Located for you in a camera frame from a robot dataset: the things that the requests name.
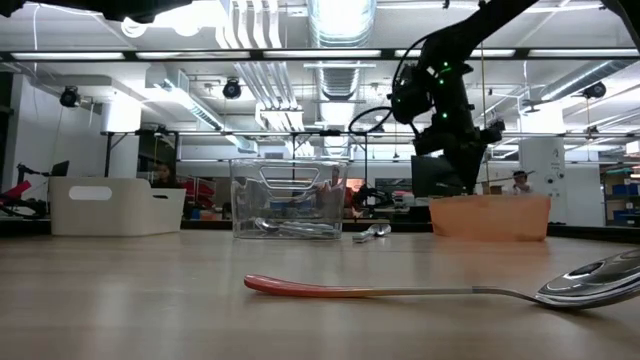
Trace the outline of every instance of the ceiling lamp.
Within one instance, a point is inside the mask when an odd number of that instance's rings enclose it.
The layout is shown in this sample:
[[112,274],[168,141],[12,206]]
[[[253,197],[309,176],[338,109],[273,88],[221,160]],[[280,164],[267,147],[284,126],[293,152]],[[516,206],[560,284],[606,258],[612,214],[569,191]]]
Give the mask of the ceiling lamp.
[[138,38],[149,27],[173,28],[178,35],[191,37],[205,27],[224,24],[228,16],[225,8],[229,8],[229,2],[229,0],[194,1],[190,5],[159,14],[152,24],[139,24],[126,18],[121,25],[122,32],[130,38]]

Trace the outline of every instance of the table surface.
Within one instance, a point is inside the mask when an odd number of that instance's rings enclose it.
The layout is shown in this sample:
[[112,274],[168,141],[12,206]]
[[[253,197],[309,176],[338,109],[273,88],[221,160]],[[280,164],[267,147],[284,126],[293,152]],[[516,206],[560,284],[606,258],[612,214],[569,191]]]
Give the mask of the table surface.
[[245,274],[331,285],[496,285],[533,293],[630,249],[548,239],[392,234],[366,244],[128,239],[0,241],[0,359],[637,359],[640,300],[575,313],[487,295],[298,299]]

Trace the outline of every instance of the white column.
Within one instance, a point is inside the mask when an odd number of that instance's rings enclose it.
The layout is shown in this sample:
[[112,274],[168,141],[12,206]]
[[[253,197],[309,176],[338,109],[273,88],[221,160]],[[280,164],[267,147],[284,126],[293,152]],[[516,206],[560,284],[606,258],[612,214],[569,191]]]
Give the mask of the white column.
[[[525,133],[564,133],[562,108],[558,104],[538,107],[538,112],[521,114]],[[520,167],[529,175],[534,192],[551,198],[549,221],[567,223],[565,149],[562,138],[530,138],[520,141]]]
[[[132,132],[140,129],[142,109],[128,96],[121,96],[102,106],[102,131]],[[121,135],[115,135],[115,144]],[[135,178],[138,169],[139,138],[127,135],[111,150],[109,177]]]

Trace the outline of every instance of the spoon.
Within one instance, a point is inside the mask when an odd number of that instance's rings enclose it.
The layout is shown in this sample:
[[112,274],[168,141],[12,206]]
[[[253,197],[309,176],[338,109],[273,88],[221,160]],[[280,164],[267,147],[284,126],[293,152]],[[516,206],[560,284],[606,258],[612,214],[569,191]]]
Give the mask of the spoon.
[[265,218],[256,218],[255,222],[256,226],[261,230],[274,234],[279,231],[286,231],[292,234],[301,235],[305,237],[326,237],[328,235],[334,235],[335,230],[328,227],[327,225],[322,224],[300,224],[300,223],[284,223],[278,224],[275,221],[265,219]]
[[391,233],[391,225],[389,224],[374,224],[366,231],[353,235],[353,242],[365,243],[372,236],[383,237]]
[[551,309],[580,310],[617,304],[640,296],[640,250],[633,250],[596,261],[562,275],[533,295],[497,287],[470,288],[370,288],[321,286],[247,275],[246,287],[281,296],[319,298],[362,298],[402,295],[490,294],[516,297]]

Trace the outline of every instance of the black robotic arm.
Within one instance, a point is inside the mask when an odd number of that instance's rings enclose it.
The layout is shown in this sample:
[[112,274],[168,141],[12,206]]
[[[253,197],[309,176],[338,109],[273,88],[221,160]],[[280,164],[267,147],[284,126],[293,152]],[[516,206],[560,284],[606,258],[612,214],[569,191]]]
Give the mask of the black robotic arm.
[[[480,1],[479,10],[469,18],[425,37],[418,63],[403,69],[403,76],[389,95],[396,121],[414,129],[416,155],[443,150],[444,157],[434,161],[446,163],[438,165],[451,169],[459,180],[451,185],[462,186],[469,194],[474,191],[487,145],[501,140],[504,128],[480,130],[474,125],[474,107],[469,104],[463,81],[473,69],[465,61],[485,39],[537,2]],[[603,4],[623,19],[640,48],[640,1],[603,0]],[[431,126],[418,133],[413,119],[430,110],[434,110]]]

